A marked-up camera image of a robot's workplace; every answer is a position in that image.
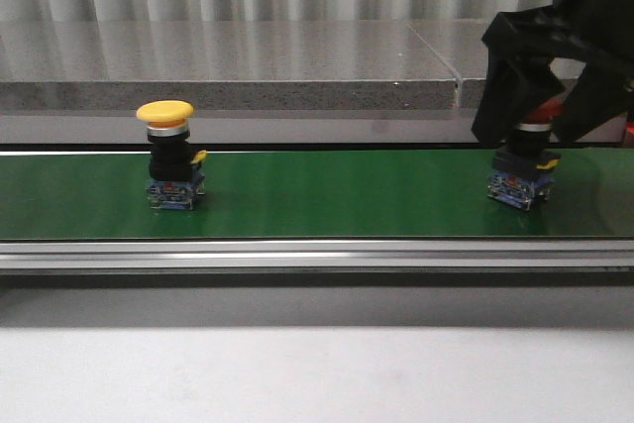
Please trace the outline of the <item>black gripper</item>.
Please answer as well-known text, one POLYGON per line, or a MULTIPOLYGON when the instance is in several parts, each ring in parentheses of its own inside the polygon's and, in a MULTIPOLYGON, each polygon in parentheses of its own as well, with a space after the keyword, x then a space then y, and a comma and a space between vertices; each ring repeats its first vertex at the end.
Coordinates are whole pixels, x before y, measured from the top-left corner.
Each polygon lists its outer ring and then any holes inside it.
POLYGON ((554 57, 587 63, 554 120, 561 142, 575 142, 633 108, 633 71, 599 67, 633 64, 633 0, 553 0, 500 12, 482 41, 489 49, 487 73, 472 132, 483 146, 496 147, 564 91, 551 69, 554 57))

